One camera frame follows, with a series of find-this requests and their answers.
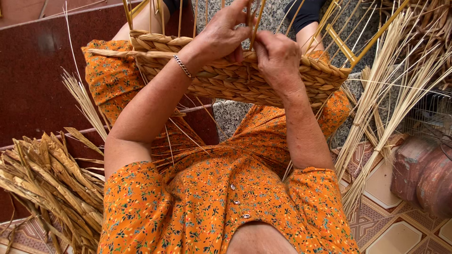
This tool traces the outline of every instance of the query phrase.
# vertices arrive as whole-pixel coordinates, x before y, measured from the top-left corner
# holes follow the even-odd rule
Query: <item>woman's left hand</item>
[[[249,0],[235,0],[231,5],[218,11],[206,28],[183,48],[197,55],[202,63],[230,55],[231,61],[242,62],[241,43],[251,37],[251,27],[234,27],[246,23],[247,14],[243,9]]]

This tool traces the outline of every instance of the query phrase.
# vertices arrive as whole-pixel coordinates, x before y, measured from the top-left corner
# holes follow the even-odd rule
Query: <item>silver bracelet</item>
[[[177,57],[177,55],[173,55],[174,59],[176,59],[176,62],[180,65],[180,67],[182,68],[182,70],[185,72],[185,74],[191,79],[191,80],[195,80],[195,77],[193,75],[190,74],[190,72],[188,72],[187,68],[185,67],[185,65],[182,63],[182,61],[179,59],[179,57]]]

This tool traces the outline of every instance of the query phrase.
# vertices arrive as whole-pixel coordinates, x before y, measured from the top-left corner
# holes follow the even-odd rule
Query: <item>floral print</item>
[[[133,58],[94,56],[88,48],[129,50],[130,44],[92,41],[83,48],[94,101],[114,123],[144,84]],[[335,92],[319,118],[325,136],[349,111],[346,97]],[[172,119],[205,151],[167,122],[168,136],[163,128],[153,142],[152,162],[112,174],[99,253],[225,253],[249,221],[273,225],[299,253],[359,253],[332,170],[294,169],[281,181],[290,161],[283,109],[254,105],[233,137],[216,146],[206,146],[183,118]]]

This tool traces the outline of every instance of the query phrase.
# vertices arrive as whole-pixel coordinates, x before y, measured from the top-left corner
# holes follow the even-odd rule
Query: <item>wire cage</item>
[[[442,139],[452,134],[452,89],[429,91],[405,117],[404,131]]]

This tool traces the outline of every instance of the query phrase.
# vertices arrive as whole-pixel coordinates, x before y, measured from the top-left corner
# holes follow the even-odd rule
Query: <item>braided weave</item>
[[[192,38],[132,30],[130,41],[139,52],[158,51],[176,54],[192,41]],[[146,57],[146,54],[135,54],[135,58],[146,82],[153,79],[169,61],[168,58]],[[349,68],[337,68],[306,56],[301,57],[299,70],[308,91],[311,107],[315,111],[331,93],[339,89],[351,71]],[[280,97],[259,73],[255,52],[244,52],[242,64],[231,63],[222,58],[204,66],[196,74],[187,93],[283,108]]]

